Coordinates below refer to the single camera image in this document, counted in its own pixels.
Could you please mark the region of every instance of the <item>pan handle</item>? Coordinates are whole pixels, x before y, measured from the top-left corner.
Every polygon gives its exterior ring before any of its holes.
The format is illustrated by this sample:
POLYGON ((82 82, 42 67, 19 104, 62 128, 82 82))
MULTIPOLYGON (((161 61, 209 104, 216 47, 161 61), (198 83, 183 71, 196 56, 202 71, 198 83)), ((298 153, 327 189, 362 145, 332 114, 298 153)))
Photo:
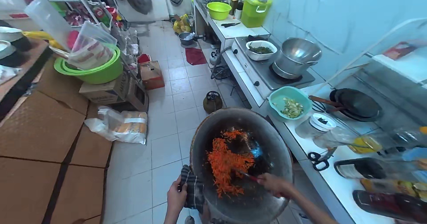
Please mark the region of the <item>pan handle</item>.
POLYGON ((321 103, 325 103, 325 104, 331 105, 333 107, 344 107, 339 102, 329 101, 329 100, 326 100, 326 99, 323 99, 323 98, 320 98, 320 97, 317 97, 317 96, 308 96, 308 99, 310 99, 312 101, 318 101, 318 102, 321 102, 321 103))

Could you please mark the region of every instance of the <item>oven mitt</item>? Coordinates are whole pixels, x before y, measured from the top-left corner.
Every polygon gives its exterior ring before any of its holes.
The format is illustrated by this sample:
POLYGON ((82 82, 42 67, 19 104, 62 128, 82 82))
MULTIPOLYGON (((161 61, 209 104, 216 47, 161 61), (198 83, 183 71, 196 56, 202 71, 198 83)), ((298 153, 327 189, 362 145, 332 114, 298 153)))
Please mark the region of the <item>oven mitt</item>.
POLYGON ((187 199, 185 200, 184 207, 190 209, 197 209, 203 214, 203 204, 205 203, 205 196, 203 195, 204 185, 200 179, 193 173, 191 167, 184 165, 181 170, 180 186, 187 183, 187 199))

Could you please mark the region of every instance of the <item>wok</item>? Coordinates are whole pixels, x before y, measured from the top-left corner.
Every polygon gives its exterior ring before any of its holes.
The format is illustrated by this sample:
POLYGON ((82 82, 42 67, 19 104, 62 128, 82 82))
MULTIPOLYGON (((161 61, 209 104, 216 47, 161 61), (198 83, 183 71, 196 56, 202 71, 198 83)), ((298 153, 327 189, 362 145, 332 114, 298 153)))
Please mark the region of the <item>wok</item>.
POLYGON ((228 148, 234 153, 252 152, 255 164, 248 174, 258 176, 269 172, 292 182, 290 153, 270 123, 256 112, 245 108, 229 107, 213 112, 205 118, 194 134, 190 149, 190 165, 205 184, 204 195, 211 210, 232 223, 265 224, 283 212, 289 200, 275 198, 264 187, 247 178, 237 178, 232 173, 232 184, 243 187, 245 194, 218 198, 211 164, 207 152, 212 151, 212 140, 221 137, 222 130, 243 130, 245 138, 237 137, 228 148))

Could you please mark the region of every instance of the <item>cardboard box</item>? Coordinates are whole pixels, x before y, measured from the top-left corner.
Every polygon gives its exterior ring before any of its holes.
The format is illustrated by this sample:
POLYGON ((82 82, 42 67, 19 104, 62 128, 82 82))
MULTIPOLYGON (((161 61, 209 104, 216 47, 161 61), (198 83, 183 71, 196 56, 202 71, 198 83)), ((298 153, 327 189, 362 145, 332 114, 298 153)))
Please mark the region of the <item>cardboard box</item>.
POLYGON ((126 71, 115 80, 104 84, 83 83, 79 93, 99 105, 124 102, 129 87, 129 74, 126 71))
POLYGON ((86 115, 88 100, 79 94, 82 81, 57 72, 53 68, 55 62, 51 57, 40 71, 33 82, 36 90, 57 101, 64 103, 69 108, 76 110, 80 114, 86 115))
MULTIPOLYGON (((90 103, 86 118, 97 118, 97 116, 98 105, 90 103)), ((83 124, 70 164, 105 168, 108 156, 110 155, 111 145, 112 142, 91 132, 83 124)))
POLYGON ((104 169, 69 165, 50 224, 71 224, 101 215, 104 169))
POLYGON ((0 220, 40 224, 61 164, 0 157, 0 220))
POLYGON ((140 64, 141 79, 146 90, 164 87, 163 75, 158 61, 144 62, 140 64))
POLYGON ((85 116, 33 90, 0 122, 0 156, 62 162, 85 116))

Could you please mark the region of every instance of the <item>kitchen counter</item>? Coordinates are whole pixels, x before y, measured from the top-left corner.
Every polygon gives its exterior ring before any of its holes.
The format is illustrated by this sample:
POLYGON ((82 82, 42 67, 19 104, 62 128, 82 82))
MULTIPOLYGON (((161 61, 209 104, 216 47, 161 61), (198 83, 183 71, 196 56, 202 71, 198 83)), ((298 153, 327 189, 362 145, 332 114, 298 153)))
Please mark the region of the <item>kitchen counter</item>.
MULTIPOLYGON (((309 94, 311 91, 318 88, 319 85, 314 85, 301 89, 309 94)), ((317 96, 328 96, 331 91, 331 86, 324 86, 317 96)), ((315 171, 312 162, 307 159, 307 153, 317 152, 323 153, 326 149, 320 148, 314 144, 311 138, 303 139, 295 133, 295 128, 308 119, 315 111, 311 111, 307 116, 286 123, 280 122, 273 116, 269 117, 273 121, 275 127, 284 139, 286 145, 295 155, 302 169, 307 174, 310 181, 313 183, 315 189, 329 208, 334 218, 339 223, 356 223, 356 224, 392 224, 394 220, 385 216, 371 214, 366 212, 355 203, 353 200, 353 190, 364 190, 362 184, 358 179, 346 179, 341 177, 334 169, 334 162, 339 160, 348 160, 353 158, 360 158, 363 155, 356 154, 346 146, 339 147, 334 155, 328 160, 330 167, 321 172, 315 171)))
POLYGON ((240 22, 238 19, 233 19, 233 16, 228 15, 225 20, 213 20, 211 16, 209 15, 209 10, 206 7, 206 4, 203 0, 194 0, 194 8, 195 8, 195 25, 196 25, 196 31, 199 28, 199 26, 203 25, 200 22, 200 18, 197 18, 198 15, 202 17, 204 22, 206 24, 209 24, 215 34, 218 36, 218 38, 221 41, 221 50, 229 47, 233 44, 235 37, 240 36, 264 36, 269 37, 270 33, 265 30, 263 27, 256 27, 256 28, 247 28, 243 23, 239 25, 235 25, 232 27, 223 27, 221 24, 225 23, 237 23, 240 22))

